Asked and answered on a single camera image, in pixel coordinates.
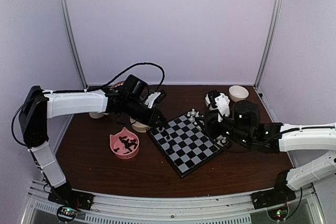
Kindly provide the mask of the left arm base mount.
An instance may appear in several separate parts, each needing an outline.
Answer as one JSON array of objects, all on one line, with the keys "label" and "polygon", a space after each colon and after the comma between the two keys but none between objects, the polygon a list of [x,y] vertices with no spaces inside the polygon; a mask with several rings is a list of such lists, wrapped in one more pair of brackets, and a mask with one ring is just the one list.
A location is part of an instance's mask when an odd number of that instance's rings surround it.
[{"label": "left arm base mount", "polygon": [[73,190],[65,186],[51,188],[48,200],[72,209],[90,210],[94,195]]}]

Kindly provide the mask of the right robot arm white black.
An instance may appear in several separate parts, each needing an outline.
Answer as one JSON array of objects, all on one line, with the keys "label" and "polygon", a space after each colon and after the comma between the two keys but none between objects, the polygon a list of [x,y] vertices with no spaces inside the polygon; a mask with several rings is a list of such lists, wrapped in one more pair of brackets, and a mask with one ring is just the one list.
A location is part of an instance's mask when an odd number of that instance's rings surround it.
[{"label": "right robot arm white black", "polygon": [[233,117],[224,116],[220,106],[211,102],[206,107],[205,131],[218,134],[243,147],[245,152],[278,154],[294,150],[325,150],[321,157],[298,168],[278,174],[269,192],[272,203],[279,204],[303,186],[335,173],[335,124],[291,125],[261,123],[257,104],[242,100],[234,104]]}]

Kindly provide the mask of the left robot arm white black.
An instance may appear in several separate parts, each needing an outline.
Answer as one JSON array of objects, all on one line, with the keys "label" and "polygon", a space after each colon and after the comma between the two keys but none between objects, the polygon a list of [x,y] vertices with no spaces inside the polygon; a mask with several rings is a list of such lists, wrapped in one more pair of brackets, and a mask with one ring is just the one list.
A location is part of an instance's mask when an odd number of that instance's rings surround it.
[{"label": "left robot arm white black", "polygon": [[142,100],[141,94],[147,86],[146,82],[131,74],[117,88],[103,85],[85,90],[53,91],[43,90],[40,86],[31,87],[13,118],[19,120],[22,145],[31,153],[36,166],[50,186],[56,189],[56,198],[64,205],[71,205],[76,197],[75,192],[67,187],[66,175],[49,145],[48,120],[83,113],[122,113],[150,127],[164,126],[166,118],[156,104],[166,97],[166,92],[157,89]]}]

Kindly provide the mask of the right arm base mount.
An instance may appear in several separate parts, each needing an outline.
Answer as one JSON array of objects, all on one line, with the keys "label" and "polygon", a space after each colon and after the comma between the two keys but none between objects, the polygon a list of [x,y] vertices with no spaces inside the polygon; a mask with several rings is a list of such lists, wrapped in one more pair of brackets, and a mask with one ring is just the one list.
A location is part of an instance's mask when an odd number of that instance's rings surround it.
[{"label": "right arm base mount", "polygon": [[273,188],[251,194],[254,209],[268,208],[295,200],[296,193],[288,188]]}]

